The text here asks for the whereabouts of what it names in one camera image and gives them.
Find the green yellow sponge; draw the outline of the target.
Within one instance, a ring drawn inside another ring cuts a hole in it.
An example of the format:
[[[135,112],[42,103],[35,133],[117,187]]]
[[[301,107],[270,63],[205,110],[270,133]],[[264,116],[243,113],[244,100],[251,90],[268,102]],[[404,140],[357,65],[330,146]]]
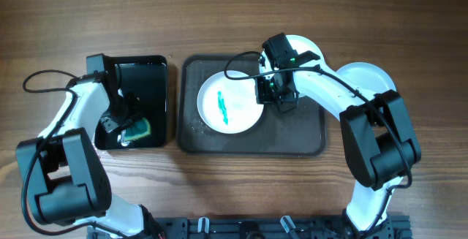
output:
[[[133,123],[122,133],[122,138],[124,142],[132,142],[134,140],[139,140],[141,138],[147,137],[151,134],[151,125],[146,118],[141,118],[140,120]]]

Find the white plate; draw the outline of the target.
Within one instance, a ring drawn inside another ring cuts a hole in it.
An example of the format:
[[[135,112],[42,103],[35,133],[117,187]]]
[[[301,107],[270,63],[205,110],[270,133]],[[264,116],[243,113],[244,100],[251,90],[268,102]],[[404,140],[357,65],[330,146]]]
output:
[[[326,78],[322,76],[323,54],[309,39],[299,35],[277,34],[262,44],[259,77],[281,78],[299,98],[317,100]]]
[[[200,87],[197,110],[205,124],[223,134],[252,128],[264,111],[256,101],[255,82],[245,73],[229,70],[210,76]]]

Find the light blue plate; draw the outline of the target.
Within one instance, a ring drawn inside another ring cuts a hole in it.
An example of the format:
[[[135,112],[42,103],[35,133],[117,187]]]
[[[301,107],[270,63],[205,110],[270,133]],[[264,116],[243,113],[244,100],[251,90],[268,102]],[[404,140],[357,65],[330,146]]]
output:
[[[389,90],[396,91],[396,85],[388,73],[370,63],[349,63],[338,69],[336,73],[351,83],[378,94]]]

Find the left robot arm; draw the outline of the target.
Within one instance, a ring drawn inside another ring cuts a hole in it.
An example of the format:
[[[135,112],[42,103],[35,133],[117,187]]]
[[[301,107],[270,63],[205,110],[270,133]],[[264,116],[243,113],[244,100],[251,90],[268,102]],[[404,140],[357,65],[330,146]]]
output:
[[[50,235],[80,228],[96,238],[163,238],[142,205],[112,192],[98,151],[158,148],[167,138],[168,67],[163,56],[96,54],[86,73],[63,87],[63,105],[50,124],[20,142],[20,204],[28,226]]]

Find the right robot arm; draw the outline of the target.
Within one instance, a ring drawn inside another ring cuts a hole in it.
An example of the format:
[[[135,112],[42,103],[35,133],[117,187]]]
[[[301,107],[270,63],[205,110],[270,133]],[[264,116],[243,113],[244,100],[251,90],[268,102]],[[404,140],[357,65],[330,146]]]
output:
[[[355,233],[367,236],[387,218],[393,192],[412,184],[421,148],[403,98],[382,69],[351,63],[334,71],[309,39],[277,34],[262,44],[260,104],[314,100],[339,120],[347,166],[356,180],[345,209]]]

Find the black water tray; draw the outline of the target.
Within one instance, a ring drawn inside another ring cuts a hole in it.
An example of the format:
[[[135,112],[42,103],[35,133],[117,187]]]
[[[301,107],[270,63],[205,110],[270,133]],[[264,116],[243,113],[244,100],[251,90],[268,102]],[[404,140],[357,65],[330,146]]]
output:
[[[86,59],[87,73],[102,73],[102,83],[110,103],[118,95],[133,93],[142,106],[143,118],[151,125],[151,134],[132,142],[124,142],[123,130],[106,133],[100,122],[95,131],[94,144],[100,150],[125,148],[158,148],[167,139],[168,68],[163,56],[120,56],[104,54]]]

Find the dark brown serving tray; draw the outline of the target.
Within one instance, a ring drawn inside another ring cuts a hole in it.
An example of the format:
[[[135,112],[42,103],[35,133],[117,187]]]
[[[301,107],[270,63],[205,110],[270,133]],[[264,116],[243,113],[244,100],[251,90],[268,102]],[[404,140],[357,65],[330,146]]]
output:
[[[181,68],[177,143],[192,154],[316,156],[326,147],[324,109],[307,97],[288,113],[265,107],[260,120],[239,134],[222,134],[207,126],[197,110],[202,84],[224,70],[230,55],[195,54]]]

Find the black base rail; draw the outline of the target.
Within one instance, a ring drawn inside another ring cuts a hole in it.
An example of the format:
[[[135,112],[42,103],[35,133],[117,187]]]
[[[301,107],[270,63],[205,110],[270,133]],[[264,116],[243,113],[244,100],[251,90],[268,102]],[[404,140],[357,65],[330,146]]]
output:
[[[311,218],[280,219],[155,219],[159,237],[151,235],[131,238],[169,239],[246,239],[246,238],[358,238],[351,224],[341,216],[313,216]],[[409,216],[388,216],[366,237],[380,239],[413,238]]]

